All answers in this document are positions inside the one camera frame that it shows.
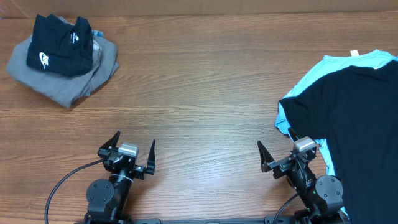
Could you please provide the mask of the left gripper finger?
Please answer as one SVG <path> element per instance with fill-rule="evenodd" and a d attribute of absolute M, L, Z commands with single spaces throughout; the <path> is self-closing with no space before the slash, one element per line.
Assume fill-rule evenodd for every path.
<path fill-rule="evenodd" d="M 155 174 L 155 139 L 152 142 L 150 152 L 147 159 L 146 174 Z"/>
<path fill-rule="evenodd" d="M 119 137 L 120 137 L 121 132 L 117 131 L 116 134 L 110 139 L 108 140 L 106 143 L 104 143 L 100 148 L 101 149 L 109 149 L 112 147 L 116 147 Z"/>

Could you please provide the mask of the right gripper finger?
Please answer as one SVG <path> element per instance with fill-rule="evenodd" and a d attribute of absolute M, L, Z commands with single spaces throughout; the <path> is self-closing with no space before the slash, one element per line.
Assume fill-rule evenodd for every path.
<path fill-rule="evenodd" d="M 257 146 L 260 153 L 261 170 L 262 172 L 269 172 L 270 170 L 272 170 L 270 168 L 270 165 L 274 163 L 275 160 L 261 141 L 257 142 Z"/>
<path fill-rule="evenodd" d="M 300 139 L 300 135 L 298 135 L 297 132 L 293 130 L 291 127 L 288 128 L 288 132 L 293 142 L 298 141 Z"/>

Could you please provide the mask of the black t-shirt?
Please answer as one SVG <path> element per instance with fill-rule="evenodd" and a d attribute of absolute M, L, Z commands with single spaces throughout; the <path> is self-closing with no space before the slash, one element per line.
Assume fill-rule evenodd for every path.
<path fill-rule="evenodd" d="M 300 136 L 325 139 L 352 223 L 397 222 L 397 62 L 350 66 L 281 99 Z"/>

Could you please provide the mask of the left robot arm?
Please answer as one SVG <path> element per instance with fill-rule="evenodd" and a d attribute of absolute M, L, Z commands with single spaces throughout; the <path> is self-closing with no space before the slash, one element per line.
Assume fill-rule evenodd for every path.
<path fill-rule="evenodd" d="M 137 165 L 139 147 L 131 143 L 117 146 L 121 132 L 118 131 L 98 150 L 98 155 L 108 179 L 92 182 L 86 191 L 88 201 L 85 223 L 133 223 L 131 216 L 124 214 L 124 207 L 134 179 L 145 179 L 155 174 L 155 141 L 152 142 L 146 166 Z"/>

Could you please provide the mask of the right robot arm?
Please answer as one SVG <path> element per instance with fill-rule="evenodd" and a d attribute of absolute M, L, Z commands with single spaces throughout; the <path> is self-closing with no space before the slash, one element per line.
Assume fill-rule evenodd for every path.
<path fill-rule="evenodd" d="M 294 139 L 290 154 L 276 161 L 262 142 L 257 146 L 261 158 L 261 170 L 273 172 L 273 177 L 285 177 L 296 191 L 274 216 L 264 218 L 265 223 L 349 223 L 341 213 L 343 208 L 343 185 L 334 175 L 316 177 L 309 163 L 317 155 L 318 144 L 310 137 L 299 136 L 292 128 L 288 129 Z M 300 198 L 305 209 L 294 212 L 292 216 L 282 216 L 285 207 L 295 198 Z"/>

